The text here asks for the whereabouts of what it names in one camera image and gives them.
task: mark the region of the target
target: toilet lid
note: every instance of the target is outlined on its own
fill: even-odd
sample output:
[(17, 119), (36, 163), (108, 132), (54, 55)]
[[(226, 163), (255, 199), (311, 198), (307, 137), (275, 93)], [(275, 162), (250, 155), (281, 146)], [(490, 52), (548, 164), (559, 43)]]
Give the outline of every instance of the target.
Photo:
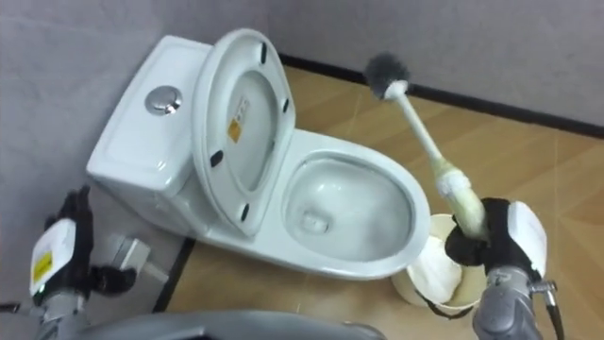
[(210, 203), (254, 235), (295, 125), (285, 72), (266, 37), (238, 29), (213, 46), (193, 91), (192, 123), (195, 169)]

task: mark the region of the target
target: toilet tank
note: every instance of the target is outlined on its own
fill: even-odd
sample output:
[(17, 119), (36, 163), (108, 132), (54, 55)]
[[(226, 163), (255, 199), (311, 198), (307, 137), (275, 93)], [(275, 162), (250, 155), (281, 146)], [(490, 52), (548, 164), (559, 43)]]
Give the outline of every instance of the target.
[(164, 37), (130, 82), (87, 165), (141, 217), (185, 236), (206, 232), (217, 218), (191, 153), (192, 94), (210, 50)]

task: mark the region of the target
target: toilet brush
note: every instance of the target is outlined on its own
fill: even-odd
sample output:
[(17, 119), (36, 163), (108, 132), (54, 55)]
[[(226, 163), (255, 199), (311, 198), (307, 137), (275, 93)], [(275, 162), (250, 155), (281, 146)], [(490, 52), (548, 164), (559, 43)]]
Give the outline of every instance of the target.
[(411, 129), (428, 153), (438, 192), (455, 214), (461, 231), (469, 238), (487, 241), (484, 207), (472, 190), (470, 180), (443, 157), (406, 95), (409, 88), (407, 68), (394, 55), (382, 53), (369, 61), (364, 76), (375, 96), (395, 101), (405, 113)]

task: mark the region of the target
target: flush button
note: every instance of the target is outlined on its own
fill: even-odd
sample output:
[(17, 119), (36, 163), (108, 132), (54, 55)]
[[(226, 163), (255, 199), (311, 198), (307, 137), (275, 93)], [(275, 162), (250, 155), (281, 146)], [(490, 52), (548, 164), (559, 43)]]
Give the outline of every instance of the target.
[(151, 91), (144, 100), (147, 110), (156, 115), (172, 114), (180, 108), (181, 104), (182, 95), (177, 88), (172, 86), (159, 86)]

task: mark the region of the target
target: toilet brush handle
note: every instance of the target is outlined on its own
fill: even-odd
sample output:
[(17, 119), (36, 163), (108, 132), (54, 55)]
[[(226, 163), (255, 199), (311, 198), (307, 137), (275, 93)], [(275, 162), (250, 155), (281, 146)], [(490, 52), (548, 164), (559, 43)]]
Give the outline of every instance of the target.
[(409, 98), (401, 94), (396, 98), (396, 102), (403, 110), (415, 136), (428, 153), (439, 193), (455, 214), (463, 234), (469, 238), (487, 241), (484, 207), (472, 190), (470, 180), (443, 157)]
[(432, 160), (436, 187), (455, 214), (463, 234), (469, 238), (488, 241), (486, 212), (480, 198), (472, 190), (470, 179), (444, 158)]

